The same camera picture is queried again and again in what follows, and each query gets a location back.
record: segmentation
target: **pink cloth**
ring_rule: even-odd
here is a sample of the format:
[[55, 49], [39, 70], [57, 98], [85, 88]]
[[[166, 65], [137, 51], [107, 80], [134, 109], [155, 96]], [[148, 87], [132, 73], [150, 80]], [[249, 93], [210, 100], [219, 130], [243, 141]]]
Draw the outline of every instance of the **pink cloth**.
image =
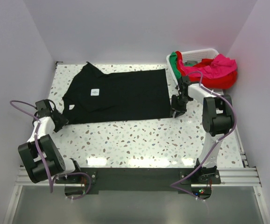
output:
[[[203, 68], [195, 68], [195, 67], [187, 67], [184, 66], [182, 60], [178, 61], [180, 65], [180, 69], [184, 71], [185, 74], [189, 74], [193, 71], [201, 71], [203, 73], [203, 77], [207, 77], [209, 79], [221, 78], [229, 73], [235, 71], [237, 69], [237, 63], [234, 59], [229, 59], [229, 57], [224, 57], [224, 55], [217, 55], [211, 65], [203, 67]], [[193, 73], [190, 75], [191, 77], [200, 77], [199, 73]]]

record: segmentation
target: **white plastic basket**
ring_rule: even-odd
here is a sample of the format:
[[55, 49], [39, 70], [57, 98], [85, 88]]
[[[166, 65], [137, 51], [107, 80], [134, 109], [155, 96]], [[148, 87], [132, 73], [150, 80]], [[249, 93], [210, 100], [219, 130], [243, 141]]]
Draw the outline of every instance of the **white plastic basket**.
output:
[[[182, 57], [183, 57], [183, 63], [185, 63], [186, 61], [198, 61], [201, 62], [201, 60], [203, 58], [209, 58], [209, 59], [214, 59], [219, 53], [218, 51], [216, 51], [213, 48], [209, 48], [209, 49], [202, 49], [202, 50], [192, 50], [192, 51], [185, 51], [185, 52], [181, 52], [182, 53]], [[171, 72], [172, 78], [175, 81], [176, 85], [178, 84], [177, 78], [171, 68], [171, 64], [169, 62], [169, 56], [168, 55], [166, 57], [166, 61], [167, 61], [167, 66], [169, 71]]]

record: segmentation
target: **terrazzo surface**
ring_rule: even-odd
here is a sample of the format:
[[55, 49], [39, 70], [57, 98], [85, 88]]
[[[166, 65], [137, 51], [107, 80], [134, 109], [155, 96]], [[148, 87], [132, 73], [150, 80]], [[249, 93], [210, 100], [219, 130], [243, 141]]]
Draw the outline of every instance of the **terrazzo surface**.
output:
[[[49, 99], [64, 109], [62, 96], [84, 65], [58, 65]], [[170, 97], [176, 85], [166, 65], [95, 64], [104, 73], [166, 69]], [[67, 125], [51, 137], [64, 157], [81, 167], [194, 167], [204, 143], [202, 105], [189, 102], [179, 118]], [[219, 168], [242, 168], [239, 145], [232, 133], [222, 143]]]

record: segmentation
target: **black cloth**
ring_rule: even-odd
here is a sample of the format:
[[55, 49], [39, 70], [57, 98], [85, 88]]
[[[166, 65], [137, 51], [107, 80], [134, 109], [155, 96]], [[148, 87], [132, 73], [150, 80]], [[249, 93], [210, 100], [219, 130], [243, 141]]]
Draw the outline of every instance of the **black cloth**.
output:
[[165, 69], [104, 74], [90, 63], [63, 101], [69, 124], [168, 118], [171, 109]]

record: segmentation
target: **white label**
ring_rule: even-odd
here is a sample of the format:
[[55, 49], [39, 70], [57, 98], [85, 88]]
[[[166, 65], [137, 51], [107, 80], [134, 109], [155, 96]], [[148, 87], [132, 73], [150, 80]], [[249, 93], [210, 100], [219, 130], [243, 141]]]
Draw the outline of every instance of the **white label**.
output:
[[99, 89], [92, 89], [90, 95], [91, 96], [98, 96], [99, 95]]

